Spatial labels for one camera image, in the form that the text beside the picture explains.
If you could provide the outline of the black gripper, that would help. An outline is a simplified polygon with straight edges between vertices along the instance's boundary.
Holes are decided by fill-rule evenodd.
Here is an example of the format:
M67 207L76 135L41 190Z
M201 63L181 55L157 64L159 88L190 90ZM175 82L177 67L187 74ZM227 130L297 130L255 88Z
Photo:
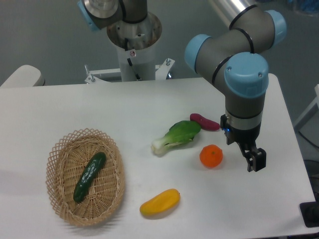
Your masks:
M261 114L249 119L224 114L220 118L220 128L224 131L228 145L234 142L239 145L247 161L248 172L266 167L267 154L264 149L256 147L256 139L261 128Z

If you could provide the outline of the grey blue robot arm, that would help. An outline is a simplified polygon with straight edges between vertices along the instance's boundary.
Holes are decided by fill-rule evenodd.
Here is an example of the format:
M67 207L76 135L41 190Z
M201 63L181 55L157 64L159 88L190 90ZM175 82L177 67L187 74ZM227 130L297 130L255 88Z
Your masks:
M285 38L287 25L279 12L262 11L252 0L213 0L211 5L229 30L219 38L195 36L184 59L225 96L220 123L227 143L239 145L248 171L259 171L266 166L266 152L256 139L269 84L261 53ZM162 26L145 0L81 0L78 7L92 30L107 30L118 49L122 81L155 79L153 47Z

